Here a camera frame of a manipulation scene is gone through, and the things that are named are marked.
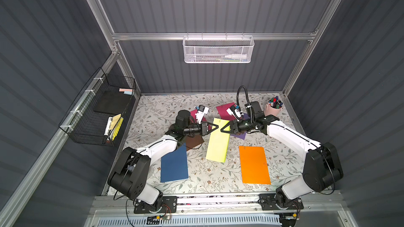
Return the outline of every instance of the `gray wall panel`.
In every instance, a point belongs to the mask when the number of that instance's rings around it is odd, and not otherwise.
[[[330,0],[101,0],[117,33],[312,32]]]
[[[280,91],[306,41],[256,41],[251,63],[191,64],[181,41],[121,41],[142,93]]]
[[[289,95],[306,134],[338,149],[360,226],[402,224],[403,33],[404,0],[343,0]]]
[[[0,0],[0,39],[2,208],[111,51],[86,0]],[[115,153],[68,141],[14,226],[81,226]]]

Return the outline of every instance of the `blue paper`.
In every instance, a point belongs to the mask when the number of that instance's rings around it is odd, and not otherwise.
[[[161,182],[188,179],[187,148],[185,145],[161,157]]]

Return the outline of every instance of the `pen holder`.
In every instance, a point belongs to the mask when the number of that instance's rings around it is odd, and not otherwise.
[[[275,108],[271,107],[269,103],[267,103],[265,106],[264,114],[265,114],[265,116],[274,115],[276,117],[276,116],[278,116],[278,114],[282,108],[283,107],[281,107],[279,109],[275,109]]]

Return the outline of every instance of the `white mesh basket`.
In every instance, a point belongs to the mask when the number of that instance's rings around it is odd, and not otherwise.
[[[252,36],[184,36],[186,63],[249,63],[253,54]]]

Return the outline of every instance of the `yellow sticky note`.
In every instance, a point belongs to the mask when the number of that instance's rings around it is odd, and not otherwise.
[[[229,121],[224,119],[213,119],[213,123],[217,124],[219,128],[210,134],[208,151],[206,153],[206,159],[225,162],[227,155],[227,148],[229,146],[229,133],[222,133],[222,129]]]
[[[119,129],[121,128],[123,121],[124,121],[124,118],[120,118],[118,123],[116,124],[116,127],[114,128],[114,131],[112,132],[112,140],[114,140],[115,137],[118,135]]]
[[[112,117],[112,122],[111,122],[111,126],[109,127],[109,130],[114,129],[116,123],[118,122],[118,120],[120,118],[121,118],[121,114],[118,114],[118,115]]]

